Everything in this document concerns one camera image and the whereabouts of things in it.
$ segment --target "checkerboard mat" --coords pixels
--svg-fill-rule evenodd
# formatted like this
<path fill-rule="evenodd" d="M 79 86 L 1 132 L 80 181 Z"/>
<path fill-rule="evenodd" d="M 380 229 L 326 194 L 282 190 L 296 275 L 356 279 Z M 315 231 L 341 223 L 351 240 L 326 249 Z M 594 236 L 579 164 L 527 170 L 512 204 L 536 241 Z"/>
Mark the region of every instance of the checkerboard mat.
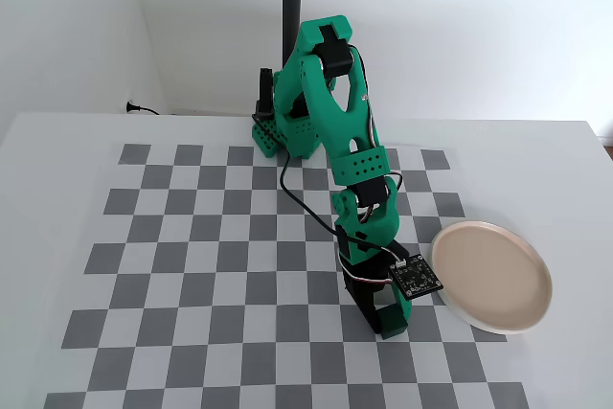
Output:
<path fill-rule="evenodd" d="M 465 218 L 444 151 L 388 149 L 404 184 L 397 240 L 426 254 Z M 281 158 L 253 147 L 125 145 L 83 254 L 44 409 L 524 409 L 500 378 L 505 336 L 475 329 L 437 294 L 382 341 L 345 290 L 332 235 L 279 186 Z M 322 148 L 287 187 L 329 224 Z M 393 302 L 388 287 L 376 302 Z"/>

